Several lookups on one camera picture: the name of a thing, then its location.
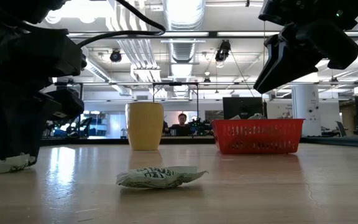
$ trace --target table surface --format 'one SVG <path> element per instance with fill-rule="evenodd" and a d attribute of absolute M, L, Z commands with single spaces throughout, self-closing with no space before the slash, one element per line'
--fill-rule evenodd
<path fill-rule="evenodd" d="M 168 190 L 115 184 L 150 166 L 209 173 Z M 32 168 L 0 175 L 0 223 L 358 223 L 358 148 L 224 156 L 215 145 L 45 147 Z"/>

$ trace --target yellow cup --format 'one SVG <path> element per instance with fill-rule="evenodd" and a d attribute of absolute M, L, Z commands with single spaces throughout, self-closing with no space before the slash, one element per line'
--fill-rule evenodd
<path fill-rule="evenodd" d="M 129 144 L 133 150 L 157 150 L 163 126 L 164 108 L 159 103 L 126 105 Z"/>

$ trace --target white pillar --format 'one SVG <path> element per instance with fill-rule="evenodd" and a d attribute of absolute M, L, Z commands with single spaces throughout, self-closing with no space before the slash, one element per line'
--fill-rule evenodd
<path fill-rule="evenodd" d="M 319 112 L 318 86 L 292 86 L 293 117 L 305 119 L 302 136 L 320 136 L 321 120 Z"/>

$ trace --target red plastic basket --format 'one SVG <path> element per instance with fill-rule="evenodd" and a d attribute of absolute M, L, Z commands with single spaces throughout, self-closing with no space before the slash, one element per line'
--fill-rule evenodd
<path fill-rule="evenodd" d="M 294 153 L 303 119 L 215 120 L 215 143 L 222 154 Z"/>

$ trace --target man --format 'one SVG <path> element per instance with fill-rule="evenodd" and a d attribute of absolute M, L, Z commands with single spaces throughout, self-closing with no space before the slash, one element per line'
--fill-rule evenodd
<path fill-rule="evenodd" d="M 187 120 L 187 115 L 184 113 L 179 114 L 178 121 L 179 124 L 174 124 L 170 129 L 177 131 L 177 136 L 189 136 L 191 135 L 191 129 L 189 124 L 185 124 Z"/>

